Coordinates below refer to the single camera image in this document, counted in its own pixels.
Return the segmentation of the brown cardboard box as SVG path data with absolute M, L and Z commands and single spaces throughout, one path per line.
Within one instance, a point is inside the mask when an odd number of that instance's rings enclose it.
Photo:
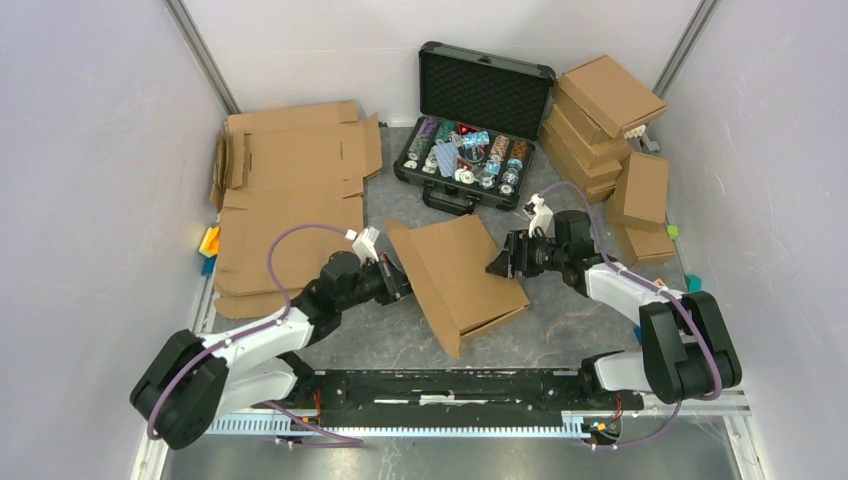
M 386 222 L 390 242 L 444 351 L 455 359 L 468 340 L 505 325 L 530 301 L 514 279 L 486 272 L 500 249 L 477 215 L 410 228 Z

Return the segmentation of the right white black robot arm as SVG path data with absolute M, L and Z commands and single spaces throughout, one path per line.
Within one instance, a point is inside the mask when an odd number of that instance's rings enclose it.
M 554 272 L 578 294 L 635 324 L 639 350 L 582 361 L 577 392 L 585 405 L 602 408 L 619 391 L 651 393 L 665 404 L 714 399 L 741 383 L 741 363 L 711 294 L 659 286 L 604 254 L 585 211 L 561 211 L 552 222 L 553 235 L 541 226 L 510 231 L 486 271 L 508 279 Z

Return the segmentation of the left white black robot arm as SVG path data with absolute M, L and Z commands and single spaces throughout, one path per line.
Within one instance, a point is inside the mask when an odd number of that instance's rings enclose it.
M 384 253 L 360 261 L 337 252 L 300 294 L 271 315 L 220 334 L 187 329 L 171 335 L 130 393 L 151 440 L 174 450 L 202 436 L 218 418 L 259 403 L 306 405 L 313 379 L 291 364 L 294 352 L 337 329 L 345 311 L 392 304 L 412 292 L 408 276 Z

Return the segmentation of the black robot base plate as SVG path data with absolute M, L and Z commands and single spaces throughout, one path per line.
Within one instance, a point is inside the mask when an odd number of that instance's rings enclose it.
M 280 402 L 323 427 L 554 427 L 564 412 L 640 411 L 633 391 L 603 392 L 575 369 L 324 370 Z

